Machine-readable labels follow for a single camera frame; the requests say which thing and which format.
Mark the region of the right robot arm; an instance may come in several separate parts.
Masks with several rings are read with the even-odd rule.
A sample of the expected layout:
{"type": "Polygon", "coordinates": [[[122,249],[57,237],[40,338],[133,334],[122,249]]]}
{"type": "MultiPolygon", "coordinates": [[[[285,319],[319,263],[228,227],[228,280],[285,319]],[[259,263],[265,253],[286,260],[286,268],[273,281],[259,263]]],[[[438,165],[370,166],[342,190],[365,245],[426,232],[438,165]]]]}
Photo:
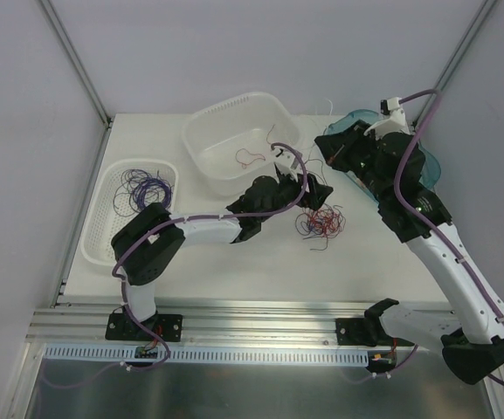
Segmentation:
{"type": "Polygon", "coordinates": [[[374,196],[383,223],[418,257],[453,309],[454,319],[411,310],[384,299],[346,333],[359,345],[408,341],[442,356],[466,384],[490,377],[504,364],[504,303],[462,244],[452,216],[420,181],[425,155],[414,135],[376,138],[363,120],[314,140],[325,162],[352,173],[374,196]]]}

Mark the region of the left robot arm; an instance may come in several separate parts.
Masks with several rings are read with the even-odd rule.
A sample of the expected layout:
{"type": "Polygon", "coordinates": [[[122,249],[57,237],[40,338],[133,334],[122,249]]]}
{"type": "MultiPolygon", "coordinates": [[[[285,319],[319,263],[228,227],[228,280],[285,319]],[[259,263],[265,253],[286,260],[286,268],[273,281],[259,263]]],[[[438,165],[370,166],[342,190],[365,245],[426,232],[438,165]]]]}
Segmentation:
{"type": "Polygon", "coordinates": [[[151,203],[111,239],[117,277],[127,307],[109,317],[106,340],[145,340],[153,333],[179,341],[169,332],[168,316],[155,305],[155,281],[179,250],[197,244],[239,244],[261,232],[261,224],[283,209],[318,210],[334,189],[312,174],[262,175],[224,213],[175,216],[161,203],[151,203]]]}

